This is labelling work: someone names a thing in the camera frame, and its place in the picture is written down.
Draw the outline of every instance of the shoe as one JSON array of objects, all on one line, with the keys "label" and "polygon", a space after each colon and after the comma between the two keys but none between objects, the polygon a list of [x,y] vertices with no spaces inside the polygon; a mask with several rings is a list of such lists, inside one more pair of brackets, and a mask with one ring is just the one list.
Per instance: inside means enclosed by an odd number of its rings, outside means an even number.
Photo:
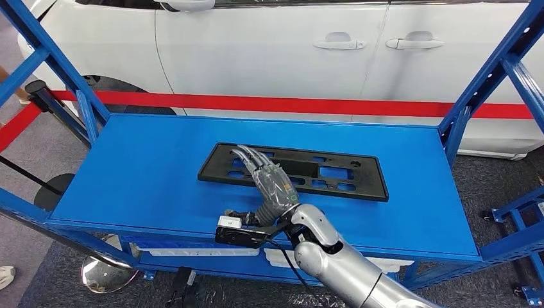
[{"label": "shoe", "polygon": [[15,278],[15,268],[13,266],[0,266],[0,290],[9,286]]}]

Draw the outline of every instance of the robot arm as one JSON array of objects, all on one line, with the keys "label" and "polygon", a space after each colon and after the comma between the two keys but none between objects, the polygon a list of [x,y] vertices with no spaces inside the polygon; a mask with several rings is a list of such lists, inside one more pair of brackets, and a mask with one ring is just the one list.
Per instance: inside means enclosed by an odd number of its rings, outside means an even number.
[{"label": "robot arm", "polygon": [[297,265],[350,307],[439,307],[383,274],[338,234],[317,207],[298,203],[289,177],[267,156],[246,146],[233,152],[250,171],[264,201],[254,213],[227,210],[228,217],[221,216],[217,225],[217,242],[257,248],[284,232]]},{"label": "robot arm", "polygon": [[439,307],[383,274],[337,233],[317,207],[301,204],[290,212],[284,219],[290,216],[292,226],[303,226],[293,234],[289,228],[285,231],[293,243],[297,265],[350,307]]}]

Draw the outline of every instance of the gray glove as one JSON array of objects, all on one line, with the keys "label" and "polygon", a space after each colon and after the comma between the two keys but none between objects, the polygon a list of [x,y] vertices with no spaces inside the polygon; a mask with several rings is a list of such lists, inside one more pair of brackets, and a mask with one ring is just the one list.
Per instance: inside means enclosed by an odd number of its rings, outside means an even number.
[{"label": "gray glove", "polygon": [[238,145],[232,152],[246,165],[262,196],[262,205],[255,211],[260,226],[273,225],[283,213],[299,204],[298,193],[279,164],[247,146]]}]

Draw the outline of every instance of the person's foot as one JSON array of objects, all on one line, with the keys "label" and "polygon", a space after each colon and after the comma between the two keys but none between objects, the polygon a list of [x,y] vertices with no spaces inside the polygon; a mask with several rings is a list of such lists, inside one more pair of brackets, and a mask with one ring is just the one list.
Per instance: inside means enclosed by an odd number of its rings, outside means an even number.
[{"label": "person's foot", "polygon": [[21,105],[28,105],[30,104],[30,100],[28,98],[27,99],[19,98],[19,103],[21,103]]},{"label": "person's foot", "polygon": [[15,268],[13,266],[0,266],[0,290],[7,287],[15,278]]}]

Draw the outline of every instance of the red barrier tape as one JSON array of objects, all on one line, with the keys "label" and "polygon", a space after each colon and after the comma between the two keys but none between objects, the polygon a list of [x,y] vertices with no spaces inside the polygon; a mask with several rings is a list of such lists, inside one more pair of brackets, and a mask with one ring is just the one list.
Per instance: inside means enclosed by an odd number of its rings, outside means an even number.
[{"label": "red barrier tape", "polygon": [[[53,91],[57,99],[75,101],[69,91]],[[202,108],[242,111],[348,114],[364,116],[443,117],[452,103],[419,101],[364,101],[347,99],[258,98],[140,92],[96,92],[106,104],[150,107]],[[481,119],[532,119],[525,105],[485,104],[474,115]]]},{"label": "red barrier tape", "polygon": [[38,106],[30,103],[0,128],[0,152],[4,151],[41,113],[42,110]]}]

